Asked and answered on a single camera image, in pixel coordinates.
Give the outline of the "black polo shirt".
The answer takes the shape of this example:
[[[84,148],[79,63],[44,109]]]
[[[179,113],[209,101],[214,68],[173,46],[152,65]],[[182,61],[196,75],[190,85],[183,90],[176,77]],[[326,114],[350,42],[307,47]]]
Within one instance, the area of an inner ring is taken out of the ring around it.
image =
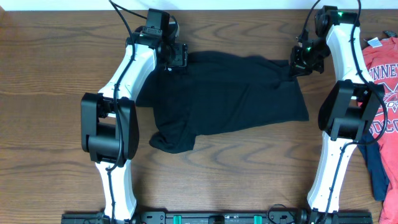
[[[195,139],[289,121],[308,121],[288,60],[224,52],[192,52],[182,68],[157,68],[136,101],[153,109],[157,132],[149,144],[171,154]]]

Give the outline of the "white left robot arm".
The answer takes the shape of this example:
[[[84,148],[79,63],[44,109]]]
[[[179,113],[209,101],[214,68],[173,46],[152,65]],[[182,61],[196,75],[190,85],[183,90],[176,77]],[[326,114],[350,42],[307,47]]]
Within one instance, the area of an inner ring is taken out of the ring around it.
[[[114,75],[97,93],[81,99],[81,147],[90,155],[103,184],[102,223],[131,223],[137,200],[131,163],[139,145],[136,101],[149,75],[187,64],[187,45],[178,36],[135,33]]]

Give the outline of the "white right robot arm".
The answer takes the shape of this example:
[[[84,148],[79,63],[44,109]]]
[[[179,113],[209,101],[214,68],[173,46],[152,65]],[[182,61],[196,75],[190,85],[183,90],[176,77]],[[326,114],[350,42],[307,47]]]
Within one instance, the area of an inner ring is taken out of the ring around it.
[[[302,29],[290,55],[292,77],[323,73],[324,60],[332,57],[335,85],[320,107],[318,127],[322,151],[315,181],[307,202],[310,209],[326,217],[340,208],[340,190],[350,157],[363,145],[378,112],[387,114],[384,87],[374,82],[360,44],[360,12],[323,6],[315,14],[316,39]]]

